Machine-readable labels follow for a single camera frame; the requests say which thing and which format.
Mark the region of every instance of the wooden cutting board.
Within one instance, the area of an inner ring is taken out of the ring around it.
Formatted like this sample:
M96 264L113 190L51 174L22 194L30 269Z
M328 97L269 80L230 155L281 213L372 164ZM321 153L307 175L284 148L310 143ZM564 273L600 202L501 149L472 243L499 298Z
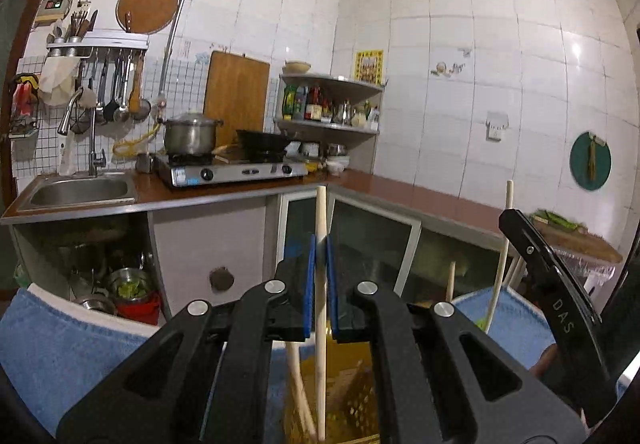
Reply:
M269 83L269 64L214 51L204 97L204 115L222 119L216 129L216 146L236 142L236 130L262 132Z

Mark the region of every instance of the sink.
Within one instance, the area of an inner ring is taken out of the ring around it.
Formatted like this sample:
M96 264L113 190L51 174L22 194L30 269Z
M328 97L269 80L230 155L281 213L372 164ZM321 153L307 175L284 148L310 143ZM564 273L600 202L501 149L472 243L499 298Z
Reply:
M133 202L136 187L126 173L98 177L47 177L24 200L20 210L53 209L87 204Z

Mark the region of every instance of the round cutting board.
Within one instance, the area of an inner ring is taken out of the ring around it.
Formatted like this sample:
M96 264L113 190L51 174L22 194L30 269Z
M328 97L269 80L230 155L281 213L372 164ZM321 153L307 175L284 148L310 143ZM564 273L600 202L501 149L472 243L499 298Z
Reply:
M178 0L118 0L116 18L123 30L125 15L131 12L131 33L157 33L174 18Z
M578 136L575 140L574 146L571 148L571 155L569 157L569 166L571 167L572 176L574 176L575 182L581 188L589 191L600 189L611 172L611 152L609 145L601 146L595 144L596 147L596 174L595 179L589 178L588 166L589 166L589 146L591 145L591 138L589 132L584 132Z

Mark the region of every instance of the silver screw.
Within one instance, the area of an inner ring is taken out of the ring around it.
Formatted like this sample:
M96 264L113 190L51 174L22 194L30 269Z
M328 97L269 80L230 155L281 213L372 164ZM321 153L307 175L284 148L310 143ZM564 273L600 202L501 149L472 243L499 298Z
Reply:
M209 310L209 306L206 301L202 301L201 299L197 299L196 301L192 301L187 307L187 312L192 316L202 316L204 313Z
M372 281L361 281L358 284L358 291L362 294L375 294L378 286Z
M264 289L267 293L277 294L284 291L285 285L281 280L269 280L264 284Z
M433 307L433 312L438 316L442 316L443 318L448 318L454 313L453 305L448 301L441 301L436 303L435 307Z

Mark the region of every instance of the green round board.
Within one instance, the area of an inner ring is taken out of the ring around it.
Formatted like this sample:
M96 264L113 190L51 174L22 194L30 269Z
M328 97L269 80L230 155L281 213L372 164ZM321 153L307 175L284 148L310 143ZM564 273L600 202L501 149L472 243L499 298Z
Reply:
M591 180L588 176L589 165L589 145L591 145L591 138L589 132L580 134L575 140L574 146L571 148L571 155L569 156L569 166L571 167L572 176L574 176L575 182L581 188L594 191L600 189L611 172L611 152L609 145L596 146L596 177Z

